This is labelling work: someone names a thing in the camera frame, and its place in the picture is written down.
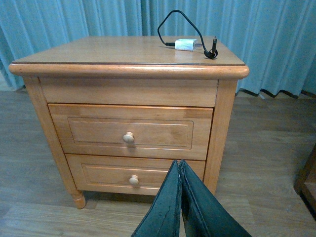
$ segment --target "round wooden knob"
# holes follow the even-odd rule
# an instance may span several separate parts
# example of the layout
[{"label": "round wooden knob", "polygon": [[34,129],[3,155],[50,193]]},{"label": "round wooden knob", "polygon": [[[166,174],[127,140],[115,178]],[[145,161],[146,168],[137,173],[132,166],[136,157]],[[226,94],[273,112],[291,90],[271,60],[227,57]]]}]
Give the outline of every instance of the round wooden knob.
[{"label": "round wooden knob", "polygon": [[127,132],[124,136],[123,136],[123,140],[126,143],[133,143],[134,142],[134,134],[131,132]]},{"label": "round wooden knob", "polygon": [[137,175],[132,175],[132,177],[129,179],[129,182],[131,185],[137,185],[138,184],[138,177]]}]

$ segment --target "charger cable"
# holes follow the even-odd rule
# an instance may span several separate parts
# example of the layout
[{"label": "charger cable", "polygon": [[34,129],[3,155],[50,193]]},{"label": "charger cable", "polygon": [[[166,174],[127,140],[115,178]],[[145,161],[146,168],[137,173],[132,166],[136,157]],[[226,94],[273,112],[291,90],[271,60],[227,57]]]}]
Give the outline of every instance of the charger cable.
[{"label": "charger cable", "polygon": [[192,23],[192,21],[190,21],[190,19],[180,10],[173,10],[171,12],[169,12],[169,14],[166,16],[166,18],[162,21],[162,23],[158,26],[158,36],[161,40],[161,42],[166,45],[166,46],[171,46],[171,47],[175,47],[175,43],[173,42],[164,42],[161,35],[160,35],[160,32],[159,32],[159,29],[160,27],[165,23],[165,21],[168,19],[168,17],[173,13],[173,12],[178,12],[180,14],[183,15],[183,17],[191,24],[191,26],[196,30],[196,32],[198,33],[199,37],[201,38],[201,43],[202,43],[202,46],[203,46],[203,49],[204,49],[204,55],[207,57],[207,58],[210,58],[210,59],[214,59],[216,58],[216,56],[218,55],[218,52],[216,50],[216,44],[217,44],[217,38],[214,37],[213,39],[213,46],[212,46],[212,49],[210,51],[208,51],[205,47],[205,44],[204,44],[204,40],[203,40],[203,37],[202,37],[202,34],[201,32],[198,30],[198,28]]}]

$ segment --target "wooden nightstand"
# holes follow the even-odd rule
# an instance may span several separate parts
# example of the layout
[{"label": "wooden nightstand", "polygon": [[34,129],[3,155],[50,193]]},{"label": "wooden nightstand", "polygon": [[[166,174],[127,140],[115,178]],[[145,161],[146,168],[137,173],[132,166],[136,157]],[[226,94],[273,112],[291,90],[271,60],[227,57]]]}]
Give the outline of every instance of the wooden nightstand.
[{"label": "wooden nightstand", "polygon": [[210,60],[158,37],[87,37],[10,65],[78,208],[84,190],[155,195],[173,159],[215,192],[236,83],[249,73],[217,49]]}]

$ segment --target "teal curtain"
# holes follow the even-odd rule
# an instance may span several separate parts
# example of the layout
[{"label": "teal curtain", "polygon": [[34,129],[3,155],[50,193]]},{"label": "teal curtain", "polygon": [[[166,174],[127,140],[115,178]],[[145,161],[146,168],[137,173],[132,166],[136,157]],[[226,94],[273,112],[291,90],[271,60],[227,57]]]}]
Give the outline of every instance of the teal curtain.
[{"label": "teal curtain", "polygon": [[[316,93],[316,0],[1,0],[0,70],[15,59],[86,36],[156,36],[169,11],[183,11],[250,68],[238,82],[253,93]],[[197,35],[174,13],[163,35]]]}]

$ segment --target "laminate flooring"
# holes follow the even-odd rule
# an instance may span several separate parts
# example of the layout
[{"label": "laminate flooring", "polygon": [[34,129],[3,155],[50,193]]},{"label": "laminate flooring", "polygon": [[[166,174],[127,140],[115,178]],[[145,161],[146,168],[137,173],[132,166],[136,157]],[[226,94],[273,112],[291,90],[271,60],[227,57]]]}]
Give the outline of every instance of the laminate flooring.
[{"label": "laminate flooring", "polygon": [[[25,90],[0,91],[0,134],[1,237],[127,237],[154,200],[86,192],[77,210]],[[239,93],[215,196],[254,237],[315,237],[316,221],[293,189],[315,142],[315,99]]]}]

